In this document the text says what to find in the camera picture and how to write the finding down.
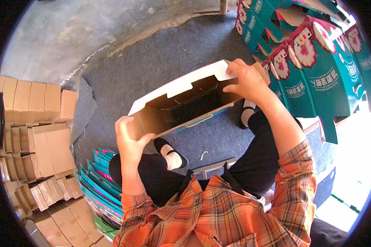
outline person's right hand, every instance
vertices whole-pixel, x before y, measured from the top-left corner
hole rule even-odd
[[[236,93],[248,101],[260,105],[273,92],[253,66],[248,66],[242,59],[237,58],[228,64],[226,73],[234,73],[238,77],[238,84],[228,85],[223,92]]]

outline foot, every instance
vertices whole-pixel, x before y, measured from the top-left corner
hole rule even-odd
[[[255,110],[255,103],[244,100],[241,118],[239,119],[239,127],[241,129],[246,130],[248,128],[247,122],[249,121],[249,118],[254,114]]]
[[[168,170],[184,168],[188,165],[188,159],[176,151],[165,139],[154,139],[154,146],[157,152],[168,162]]]

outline wooden leg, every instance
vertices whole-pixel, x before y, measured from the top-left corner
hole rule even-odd
[[[228,0],[220,0],[220,14],[226,15],[228,8]]]

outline brown cardboard box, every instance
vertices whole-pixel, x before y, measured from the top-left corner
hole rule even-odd
[[[48,213],[36,214],[34,223],[50,246],[72,246]]]
[[[12,146],[14,153],[20,153],[20,133],[19,127],[11,128]]]
[[[67,182],[67,179],[65,177],[59,178],[56,180],[59,184],[60,190],[63,193],[63,199],[65,201],[69,200],[70,198],[73,198],[73,192],[72,189],[70,189],[70,185]]]
[[[19,127],[20,152],[29,153],[28,127]]]
[[[29,152],[34,153],[34,142],[33,142],[33,130],[28,128],[28,144],[29,144]]]
[[[70,208],[78,224],[80,224],[89,239],[92,242],[97,242],[103,235],[96,230],[92,210],[84,198],[69,200],[66,202],[66,205]]]
[[[110,242],[104,236],[101,239],[99,239],[99,241],[97,241],[95,244],[96,244],[96,247],[113,247],[113,243]]]
[[[52,194],[51,189],[49,188],[48,182],[44,181],[42,183],[39,183],[38,188],[41,191],[41,194],[43,195],[45,201],[47,202],[48,206],[51,206],[56,202],[54,195]]]
[[[36,177],[36,179],[39,179],[39,178],[43,177],[41,175],[41,172],[40,172],[40,169],[39,169],[39,166],[38,166],[38,163],[37,163],[37,158],[36,158],[36,154],[35,153],[31,153],[30,154],[30,160],[32,161],[34,176]]]
[[[16,169],[12,154],[5,154],[5,163],[7,164],[10,181],[18,181],[18,171]]]
[[[26,125],[29,111],[30,87],[32,83],[18,80],[14,96],[13,116],[14,125]]]
[[[30,189],[30,192],[32,193],[33,199],[37,203],[37,206],[40,209],[40,211],[44,211],[44,210],[48,209],[48,204],[45,201],[45,199],[43,197],[43,194],[41,193],[41,191],[39,189],[39,186],[32,187]]]
[[[5,124],[13,126],[14,125],[14,96],[16,90],[16,83],[18,79],[6,77],[4,80],[3,86],[3,101],[4,101],[4,115],[5,115]]]
[[[20,157],[20,153],[13,154],[13,159],[18,175],[18,180],[19,181],[24,181],[26,180],[26,175],[25,175],[25,170],[23,168],[23,162],[22,158]]]
[[[35,182],[36,177],[34,175],[33,164],[32,164],[32,159],[30,158],[30,155],[23,156],[22,162],[23,162],[23,168],[25,170],[26,181],[28,183]]]
[[[71,178],[67,179],[67,182],[69,183],[70,189],[73,192],[74,198],[77,199],[77,198],[79,198],[80,196],[83,195],[83,192],[81,191],[81,188],[80,188],[77,180],[75,179],[75,177],[71,177]]]
[[[49,214],[74,247],[85,247],[93,244],[78,224],[69,207],[57,204],[49,210]]]
[[[27,125],[36,126],[39,122],[44,121],[46,86],[44,83],[32,82]]]
[[[228,67],[226,61],[221,60],[195,70],[182,76],[153,92],[136,100],[128,116],[134,117],[134,121],[128,123],[128,133],[134,140],[139,140],[147,133],[155,133],[156,137],[165,135],[181,127],[190,128],[198,123],[208,120],[214,114],[228,107],[242,97],[234,93],[224,93],[222,90],[230,84],[237,84],[238,79],[234,74],[226,74]],[[260,63],[253,64],[259,74],[269,84],[269,79]],[[208,94],[215,94],[220,101],[220,107],[205,112],[193,119],[182,120],[176,123],[173,110],[182,104],[188,104]]]
[[[45,89],[44,122],[52,122],[60,113],[60,85],[47,84]]]
[[[75,168],[70,138],[66,124],[33,127],[34,149],[43,177]]]
[[[74,174],[73,169],[57,173],[57,174],[55,174],[55,178],[58,179],[58,178],[65,177],[65,176],[71,175],[71,174]]]
[[[55,177],[52,177],[47,180],[49,188],[51,189],[52,194],[54,195],[54,198],[56,201],[59,201],[60,199],[63,199],[63,193],[62,190],[59,187],[59,184]]]

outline black shoe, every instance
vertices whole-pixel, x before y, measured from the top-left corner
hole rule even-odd
[[[165,139],[163,139],[163,138],[156,138],[156,139],[154,139],[154,146],[155,146],[155,149],[157,150],[157,152],[160,154],[160,155],[162,155],[161,154],[161,149],[162,149],[162,147],[164,146],[164,145],[169,145],[171,148],[173,148],[172,147],[172,145],[170,144],[170,143],[168,143]],[[186,157],[184,157],[183,155],[181,155],[178,151],[176,151],[174,148],[173,148],[173,150],[171,150],[171,151],[169,151],[168,152],[168,154],[170,154],[170,153],[172,153],[172,152],[176,152],[179,156],[180,156],[180,158],[182,158],[182,165],[179,167],[179,168],[184,168],[184,167],[186,167],[187,165],[188,165],[188,159],[186,158]]]

